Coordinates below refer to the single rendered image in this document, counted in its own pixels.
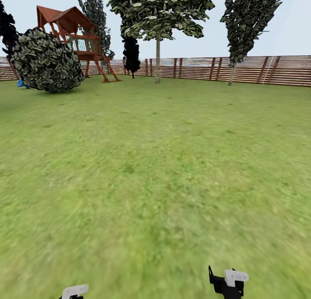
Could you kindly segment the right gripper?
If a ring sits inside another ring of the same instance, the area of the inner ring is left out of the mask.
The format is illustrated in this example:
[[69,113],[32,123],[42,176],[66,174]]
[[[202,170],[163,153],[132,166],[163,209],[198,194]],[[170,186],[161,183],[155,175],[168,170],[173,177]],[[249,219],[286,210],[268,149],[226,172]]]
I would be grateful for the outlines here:
[[211,266],[209,265],[209,278],[210,283],[214,284],[214,290],[216,293],[222,293],[224,299],[241,299],[243,294],[243,286],[242,281],[235,281],[235,287],[228,286],[225,282],[225,278],[223,277],[215,277],[213,275],[213,271]]

